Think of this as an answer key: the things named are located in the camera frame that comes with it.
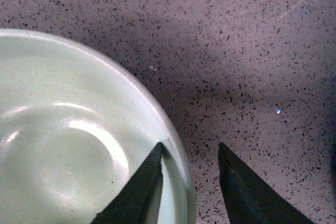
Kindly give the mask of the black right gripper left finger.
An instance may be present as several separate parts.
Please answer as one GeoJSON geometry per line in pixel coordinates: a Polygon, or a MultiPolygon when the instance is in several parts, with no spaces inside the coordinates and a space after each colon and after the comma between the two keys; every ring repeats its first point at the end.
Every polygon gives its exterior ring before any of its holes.
{"type": "Polygon", "coordinates": [[[163,187],[161,157],[163,144],[158,142],[123,187],[116,198],[92,223],[157,223],[163,187]]]}

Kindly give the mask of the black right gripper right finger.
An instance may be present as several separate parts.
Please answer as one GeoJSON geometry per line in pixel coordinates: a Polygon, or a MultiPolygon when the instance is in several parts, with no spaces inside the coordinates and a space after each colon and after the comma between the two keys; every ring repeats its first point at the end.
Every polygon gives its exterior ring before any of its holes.
{"type": "Polygon", "coordinates": [[[224,143],[219,143],[218,164],[230,223],[312,223],[224,143]]]}

